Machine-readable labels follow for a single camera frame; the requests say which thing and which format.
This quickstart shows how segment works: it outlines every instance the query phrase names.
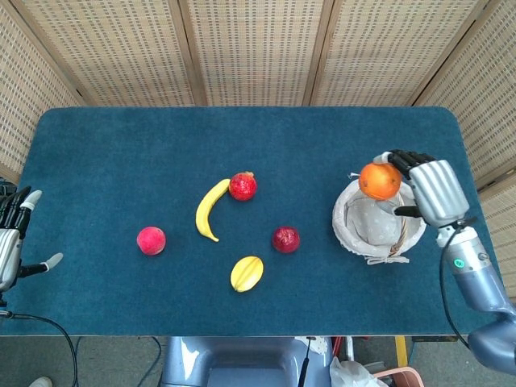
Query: gray floor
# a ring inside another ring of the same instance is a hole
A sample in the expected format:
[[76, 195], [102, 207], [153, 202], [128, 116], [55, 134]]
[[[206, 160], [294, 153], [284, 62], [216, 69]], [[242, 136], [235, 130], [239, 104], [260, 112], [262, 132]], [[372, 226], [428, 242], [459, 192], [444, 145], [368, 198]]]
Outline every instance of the gray floor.
[[[164, 338], [159, 339], [165, 350]], [[363, 364], [384, 361], [387, 367], [396, 366], [393, 338], [356, 339], [354, 348], [356, 360]], [[78, 353], [80, 386], [136, 387], [157, 354], [156, 343], [148, 337], [85, 337]], [[162, 360], [163, 354], [142, 386], [156, 387]], [[516, 377], [483, 368], [458, 343], [418, 343], [412, 361], [426, 387], [516, 385]], [[51, 377], [56, 387], [71, 385], [72, 362], [65, 339], [0, 337], [1, 387], [27, 387], [42, 375]]]

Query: green indicator light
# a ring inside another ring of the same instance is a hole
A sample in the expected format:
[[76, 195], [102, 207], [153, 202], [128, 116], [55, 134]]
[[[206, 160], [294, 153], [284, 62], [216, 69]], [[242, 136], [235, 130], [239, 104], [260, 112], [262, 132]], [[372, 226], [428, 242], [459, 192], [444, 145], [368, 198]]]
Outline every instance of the green indicator light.
[[463, 268], [466, 264], [464, 263], [463, 260], [460, 260], [460, 259], [456, 259], [453, 261], [453, 264], [457, 267], [457, 268]]

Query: yellow pole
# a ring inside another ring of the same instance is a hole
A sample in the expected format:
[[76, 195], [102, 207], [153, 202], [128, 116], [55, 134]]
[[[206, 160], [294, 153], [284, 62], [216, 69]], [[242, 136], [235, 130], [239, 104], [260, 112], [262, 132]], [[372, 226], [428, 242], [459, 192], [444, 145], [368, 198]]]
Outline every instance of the yellow pole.
[[409, 362], [406, 356], [405, 336], [396, 336], [394, 340], [396, 342], [397, 366], [406, 367], [409, 364]]

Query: black wire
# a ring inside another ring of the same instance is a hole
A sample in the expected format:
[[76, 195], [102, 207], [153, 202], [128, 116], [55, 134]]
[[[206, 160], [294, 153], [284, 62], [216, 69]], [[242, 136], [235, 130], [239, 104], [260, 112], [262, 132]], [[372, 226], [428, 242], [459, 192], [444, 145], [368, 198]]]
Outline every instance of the black wire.
[[18, 320], [37, 320], [37, 321], [43, 321], [44, 323], [48, 323], [55, 327], [57, 330], [61, 332], [61, 334], [64, 336], [66, 341], [68, 341], [68, 345], [70, 346], [70, 351], [72, 352], [72, 360], [73, 360], [73, 383], [72, 387], [75, 387], [78, 384], [77, 380], [77, 354], [75, 353], [75, 350], [73, 349], [73, 343], [70, 339], [70, 336], [68, 333], [66, 333], [65, 329], [59, 325], [57, 322], [52, 321], [50, 318], [40, 317], [40, 316], [33, 316], [32, 314], [18, 314], [13, 313], [9, 318], [16, 318]]
[[161, 358], [161, 344], [160, 344], [160, 342], [154, 336], [151, 336], [151, 339], [153, 339], [154, 342], [158, 345], [158, 356], [156, 356], [156, 359], [154, 360], [154, 363], [152, 363], [152, 365], [148, 368], [147, 372], [144, 374], [144, 377], [142, 377], [142, 379], [139, 381], [139, 383], [138, 383], [138, 385], [136, 387], [140, 387], [143, 384], [145, 379], [148, 378], [148, 376], [151, 374], [151, 371], [154, 369], [154, 367], [156, 367], [156, 364], [158, 364], [158, 361], [160, 361], [160, 358]]
[[444, 248], [441, 252], [441, 261], [439, 263], [439, 285], [441, 288], [441, 298], [443, 299], [443, 308], [444, 308], [444, 313], [446, 314], [446, 320], [448, 320], [448, 324], [450, 324], [450, 327], [455, 332], [457, 339], [459, 339], [460, 342], [462, 342], [462, 344], [464, 344], [464, 346], [467, 349], [469, 349], [468, 342], [464, 339], [464, 337], [462, 337], [459, 330], [457, 329], [457, 327], [455, 326], [455, 324], [452, 321], [452, 317], [450, 315], [450, 310], [449, 310], [449, 306], [448, 306], [448, 300], [446, 298], [446, 289], [444, 288], [444, 255], [446, 254], [446, 251], [450, 247], [452, 240], [456, 237], [456, 235], [459, 232], [461, 232], [463, 230], [463, 228], [464, 228], [464, 226], [458, 226], [455, 229], [455, 231], [453, 231], [453, 234], [451, 234], [450, 239], [446, 242], [446, 244], [444, 245]]
[[77, 359], [77, 362], [79, 362], [79, 344], [81, 343], [81, 340], [84, 336], [79, 336], [77, 341], [75, 342], [75, 358]]

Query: banana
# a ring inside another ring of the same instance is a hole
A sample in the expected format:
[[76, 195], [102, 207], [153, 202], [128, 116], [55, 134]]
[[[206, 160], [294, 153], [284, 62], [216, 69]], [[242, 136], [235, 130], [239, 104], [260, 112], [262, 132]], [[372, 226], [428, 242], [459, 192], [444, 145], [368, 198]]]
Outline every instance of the banana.
[[201, 235], [204, 235], [215, 242], [218, 242], [218, 238], [213, 235], [213, 232], [211, 232], [208, 217], [210, 216], [210, 212], [214, 204], [226, 193], [229, 188], [229, 182], [230, 179], [221, 180], [212, 189], [210, 189], [199, 203], [199, 207], [197, 207], [197, 212], [195, 214], [195, 225]]

